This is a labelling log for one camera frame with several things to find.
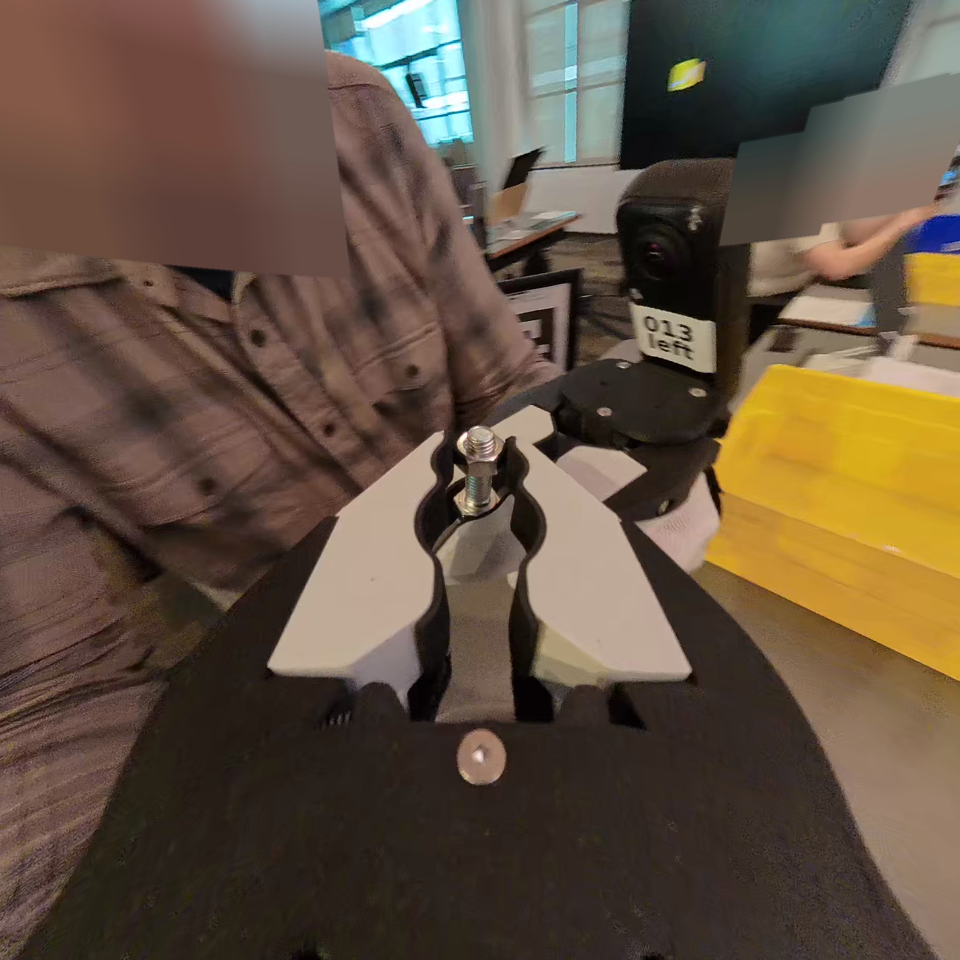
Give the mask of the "person's left hand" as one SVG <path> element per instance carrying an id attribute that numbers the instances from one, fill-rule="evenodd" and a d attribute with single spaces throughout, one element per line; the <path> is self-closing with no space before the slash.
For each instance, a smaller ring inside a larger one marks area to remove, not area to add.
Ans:
<path id="1" fill-rule="evenodd" d="M 701 474 L 676 509 L 638 527 L 681 570 L 694 573 L 702 568 L 720 522 L 707 475 Z"/>

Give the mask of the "yellow plastic bin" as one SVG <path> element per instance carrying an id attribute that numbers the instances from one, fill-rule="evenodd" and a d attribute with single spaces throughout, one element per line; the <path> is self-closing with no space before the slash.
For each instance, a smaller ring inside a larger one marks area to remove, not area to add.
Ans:
<path id="1" fill-rule="evenodd" d="M 959 679 L 959 400 L 770 366 L 733 415 L 706 558 Z"/>

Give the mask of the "black framed sign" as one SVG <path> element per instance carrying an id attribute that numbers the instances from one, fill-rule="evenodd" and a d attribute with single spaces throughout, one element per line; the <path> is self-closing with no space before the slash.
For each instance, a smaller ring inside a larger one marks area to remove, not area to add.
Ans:
<path id="1" fill-rule="evenodd" d="M 565 374 L 577 362 L 583 269 L 552 270 L 498 280 L 535 352 Z"/>

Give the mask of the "small yellow bin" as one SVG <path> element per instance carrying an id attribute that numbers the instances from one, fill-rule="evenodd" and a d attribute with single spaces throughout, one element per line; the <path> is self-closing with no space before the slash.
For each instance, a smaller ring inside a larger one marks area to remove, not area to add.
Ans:
<path id="1" fill-rule="evenodd" d="M 911 305 L 959 307 L 958 251 L 909 253 L 904 258 Z"/>

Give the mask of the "silver hex bolt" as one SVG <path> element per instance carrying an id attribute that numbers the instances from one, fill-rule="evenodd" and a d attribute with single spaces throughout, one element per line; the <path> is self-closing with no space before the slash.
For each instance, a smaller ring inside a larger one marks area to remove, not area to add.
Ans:
<path id="1" fill-rule="evenodd" d="M 462 458 L 463 486 L 471 495 L 486 501 L 495 490 L 503 441 L 487 426 L 472 426 L 457 441 Z"/>

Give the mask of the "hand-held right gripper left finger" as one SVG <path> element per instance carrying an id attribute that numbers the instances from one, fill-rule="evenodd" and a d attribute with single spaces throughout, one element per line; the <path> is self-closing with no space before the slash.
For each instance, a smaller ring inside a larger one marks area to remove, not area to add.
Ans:
<path id="1" fill-rule="evenodd" d="M 450 611 L 435 544 L 450 526 L 450 433 L 434 433 L 332 518 L 270 654 L 270 672 L 387 685 L 435 718 L 450 682 Z"/>

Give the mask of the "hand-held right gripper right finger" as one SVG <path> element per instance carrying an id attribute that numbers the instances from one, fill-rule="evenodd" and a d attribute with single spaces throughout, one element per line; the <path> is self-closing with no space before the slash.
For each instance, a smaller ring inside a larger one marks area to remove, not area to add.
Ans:
<path id="1" fill-rule="evenodd" d="M 525 550 L 509 615 L 517 718 L 552 718 L 553 695 L 682 682 L 692 667 L 623 522 L 546 453 L 507 442 L 510 532 Z"/>

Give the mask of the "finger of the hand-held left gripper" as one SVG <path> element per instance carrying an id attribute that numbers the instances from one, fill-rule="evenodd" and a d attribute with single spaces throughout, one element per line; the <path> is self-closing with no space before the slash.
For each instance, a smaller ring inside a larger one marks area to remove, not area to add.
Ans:
<path id="1" fill-rule="evenodd" d="M 515 441 L 530 446 L 551 447 L 556 441 L 556 426 L 552 414 L 529 404 L 503 419 L 503 442 Z"/>
<path id="2" fill-rule="evenodd" d="M 622 450 L 582 443 L 559 455 L 556 466 L 604 503 L 647 473 L 643 463 Z"/>

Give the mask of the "blue plastic bin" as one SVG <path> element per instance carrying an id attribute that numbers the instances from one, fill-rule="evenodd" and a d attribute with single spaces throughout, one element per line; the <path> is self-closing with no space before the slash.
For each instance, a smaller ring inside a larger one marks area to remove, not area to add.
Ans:
<path id="1" fill-rule="evenodd" d="M 959 214 L 941 214 L 919 226 L 911 240 L 914 255 L 959 255 Z"/>

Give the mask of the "dark wall screen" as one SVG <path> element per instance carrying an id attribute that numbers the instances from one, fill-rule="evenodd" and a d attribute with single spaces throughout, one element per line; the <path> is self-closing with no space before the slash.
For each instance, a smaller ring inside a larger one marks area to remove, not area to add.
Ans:
<path id="1" fill-rule="evenodd" d="M 909 1 L 630 2 L 618 165 L 733 159 L 876 90 Z"/>

